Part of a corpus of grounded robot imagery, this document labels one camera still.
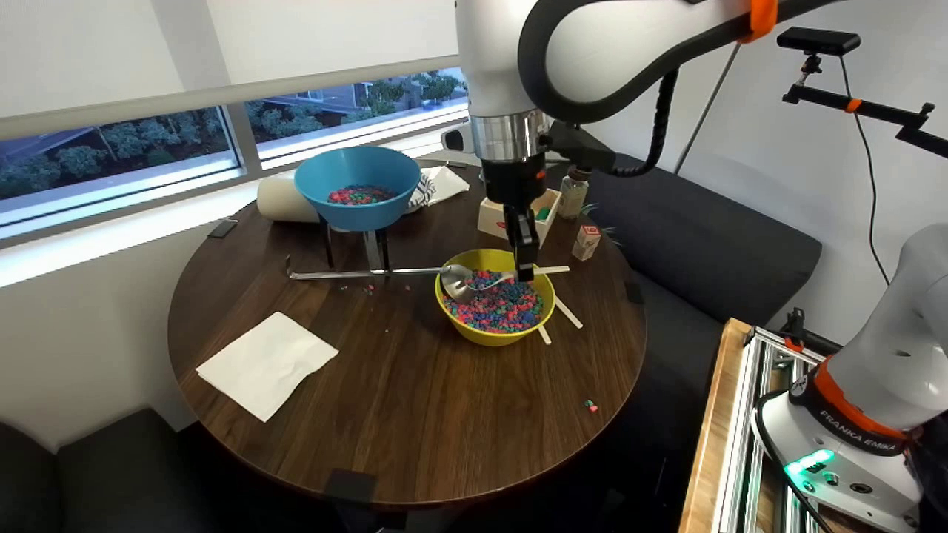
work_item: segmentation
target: small bottle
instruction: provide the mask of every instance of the small bottle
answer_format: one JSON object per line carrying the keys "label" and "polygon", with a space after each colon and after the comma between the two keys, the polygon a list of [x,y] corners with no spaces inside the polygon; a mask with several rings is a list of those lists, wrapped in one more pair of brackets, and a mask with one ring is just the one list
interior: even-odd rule
{"label": "small bottle", "polygon": [[559,186],[561,196],[556,213],[560,218],[573,220],[579,216],[583,202],[586,201],[586,193],[590,189],[589,178],[592,173],[593,171],[577,169],[575,165],[570,166],[562,185]]}

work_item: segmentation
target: black tape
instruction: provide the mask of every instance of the black tape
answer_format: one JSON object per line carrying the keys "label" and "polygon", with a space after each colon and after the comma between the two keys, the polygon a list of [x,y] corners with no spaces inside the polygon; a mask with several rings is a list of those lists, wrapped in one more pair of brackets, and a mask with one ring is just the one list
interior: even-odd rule
{"label": "black tape", "polygon": [[823,365],[817,366],[793,384],[789,394],[790,403],[806,408],[821,426],[855,448],[883,457],[901,454],[905,448],[905,439],[863,430],[820,394],[813,380],[816,373],[821,371],[826,372]]}
{"label": "black tape", "polygon": [[642,288],[635,282],[626,282],[626,298],[640,305],[646,302],[645,298],[642,298]]}
{"label": "black tape", "polygon": [[370,504],[375,495],[375,476],[365,472],[346,469],[333,469],[323,494],[348,502]]}

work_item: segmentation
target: small carton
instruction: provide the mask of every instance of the small carton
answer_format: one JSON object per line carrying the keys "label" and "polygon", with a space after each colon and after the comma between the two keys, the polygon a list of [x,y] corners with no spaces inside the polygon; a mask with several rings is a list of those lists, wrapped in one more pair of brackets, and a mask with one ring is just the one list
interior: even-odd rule
{"label": "small carton", "polygon": [[596,226],[580,226],[579,234],[573,243],[573,256],[579,261],[586,261],[593,257],[595,247],[599,246],[602,233]]}
{"label": "small carton", "polygon": [[[537,226],[537,237],[539,245],[543,246],[546,240],[546,234],[550,231],[550,226],[556,219],[556,207],[559,205],[559,191],[547,189],[539,198],[530,204],[530,209],[534,212],[534,223]],[[536,220],[537,215],[543,209],[550,210],[550,213],[544,220]],[[496,204],[485,198],[481,202],[481,212],[478,214],[477,229],[484,233],[496,235],[503,240],[507,240],[507,229],[503,223],[503,205]]]}

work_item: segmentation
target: orange band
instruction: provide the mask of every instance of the orange band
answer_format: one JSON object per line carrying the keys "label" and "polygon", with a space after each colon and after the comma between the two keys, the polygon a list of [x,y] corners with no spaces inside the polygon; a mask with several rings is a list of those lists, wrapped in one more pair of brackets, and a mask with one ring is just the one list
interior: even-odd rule
{"label": "orange band", "polygon": [[741,39],[741,43],[752,43],[774,29],[776,4],[777,0],[751,0],[751,34]]}
{"label": "orange band", "polygon": [[864,415],[863,412],[846,401],[846,397],[843,396],[843,390],[839,388],[839,385],[836,384],[836,380],[833,379],[827,371],[826,363],[828,361],[829,359],[820,365],[816,371],[816,377],[813,379],[813,385],[816,387],[816,390],[819,391],[820,395],[833,407],[838,409],[850,422],[863,431],[873,432],[895,439],[904,439],[905,433],[883,426],[879,422]]}

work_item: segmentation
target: sofa cushion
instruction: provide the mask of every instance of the sofa cushion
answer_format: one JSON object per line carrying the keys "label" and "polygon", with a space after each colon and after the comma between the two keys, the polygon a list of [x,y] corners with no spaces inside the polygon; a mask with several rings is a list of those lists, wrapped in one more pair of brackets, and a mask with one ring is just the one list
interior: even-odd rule
{"label": "sofa cushion", "polygon": [[52,533],[61,524],[55,456],[0,424],[0,531]]}
{"label": "sofa cushion", "polygon": [[65,533],[204,533],[217,522],[178,445],[150,409],[63,447]]}
{"label": "sofa cushion", "polygon": [[[639,161],[619,155],[617,163]],[[595,173],[590,184],[587,202],[599,204],[590,217],[615,226],[632,267],[721,323],[766,323],[820,257],[809,235],[661,169]]]}

